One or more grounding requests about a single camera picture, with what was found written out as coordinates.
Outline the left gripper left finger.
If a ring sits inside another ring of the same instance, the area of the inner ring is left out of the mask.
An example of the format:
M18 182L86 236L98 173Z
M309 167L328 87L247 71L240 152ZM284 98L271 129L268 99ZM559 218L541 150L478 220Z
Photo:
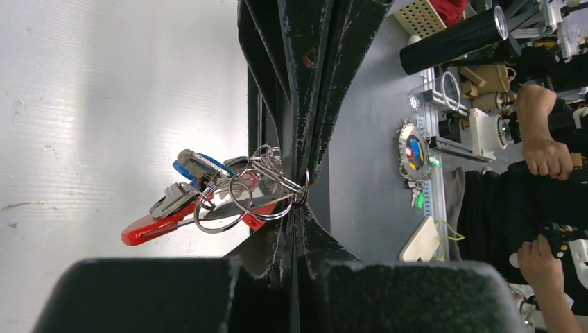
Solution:
M268 222L226 258L230 260L224 332L289 332L294 210Z

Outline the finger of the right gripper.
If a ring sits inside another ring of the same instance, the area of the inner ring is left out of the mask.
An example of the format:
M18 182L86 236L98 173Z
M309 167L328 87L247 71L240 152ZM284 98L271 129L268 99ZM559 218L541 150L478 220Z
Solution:
M307 167L311 182L320 175L345 95L392 5L391 0L334 2Z
M333 1L240 1L239 44L277 131L284 173L305 179Z

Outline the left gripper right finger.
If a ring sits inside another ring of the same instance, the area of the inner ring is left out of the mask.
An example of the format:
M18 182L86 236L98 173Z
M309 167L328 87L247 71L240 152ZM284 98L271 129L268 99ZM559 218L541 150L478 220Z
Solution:
M357 261L319 223L308 205L295 209L295 263L301 332L320 331L320 288L316 280L323 262Z

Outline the key organizer with red handle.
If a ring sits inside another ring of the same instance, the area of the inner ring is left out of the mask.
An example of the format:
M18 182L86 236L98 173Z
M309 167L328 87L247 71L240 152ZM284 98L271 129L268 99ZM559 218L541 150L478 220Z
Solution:
M121 232L127 246L138 246L194 224L207 234L226 232L246 224L255 231L268 221L287 215L306 200L310 177L297 184L282 168L279 148L260 146L251 156L238 156L224 162L234 175L208 185L174 182L163 196Z

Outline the blue key tag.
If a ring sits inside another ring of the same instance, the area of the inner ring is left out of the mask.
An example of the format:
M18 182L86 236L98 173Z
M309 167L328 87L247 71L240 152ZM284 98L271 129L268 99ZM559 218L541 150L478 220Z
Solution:
M173 168L191 182L208 185L220 179L231 178L234 173L224 164L201 153L181 154Z

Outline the person's second hand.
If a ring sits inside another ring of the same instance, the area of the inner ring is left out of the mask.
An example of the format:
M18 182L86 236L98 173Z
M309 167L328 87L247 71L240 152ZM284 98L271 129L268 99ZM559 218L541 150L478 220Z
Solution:
M517 259L521 274L538 300L565 300L562 263L553 256L544 235L532 242L523 242Z

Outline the person's hand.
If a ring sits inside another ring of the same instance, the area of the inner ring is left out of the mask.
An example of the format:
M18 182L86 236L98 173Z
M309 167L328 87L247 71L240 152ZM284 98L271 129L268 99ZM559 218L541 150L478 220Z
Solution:
M551 137L534 137L524 141L523 157L534 176L567 180L573 171L567 146Z

